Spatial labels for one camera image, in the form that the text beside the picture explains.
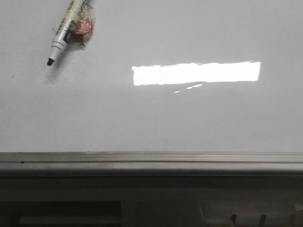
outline white surface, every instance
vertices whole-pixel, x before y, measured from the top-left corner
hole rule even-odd
[[[69,3],[1,0],[1,151],[302,151],[302,0],[96,0],[87,49],[47,67]],[[258,81],[134,86],[246,61]]]

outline black marker tip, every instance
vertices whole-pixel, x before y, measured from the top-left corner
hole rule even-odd
[[[51,58],[49,58],[49,59],[48,59],[48,62],[47,62],[47,65],[48,65],[48,66],[51,66],[51,65],[53,64],[53,62],[54,62],[54,60],[51,59]]]

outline whiteboard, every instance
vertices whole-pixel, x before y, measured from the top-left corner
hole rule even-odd
[[[69,3],[1,0],[1,152],[302,151],[303,1],[91,1],[86,50],[48,67]],[[186,81],[243,62],[257,79]],[[185,81],[135,85],[143,66]]]

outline whiteboard marker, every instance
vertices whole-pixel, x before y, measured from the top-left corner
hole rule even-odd
[[[47,65],[51,66],[58,59],[60,53],[64,51],[71,37],[70,27],[72,23],[78,20],[78,13],[85,0],[73,0],[67,9],[65,16],[58,28],[55,38],[52,42],[52,53],[48,59]]]

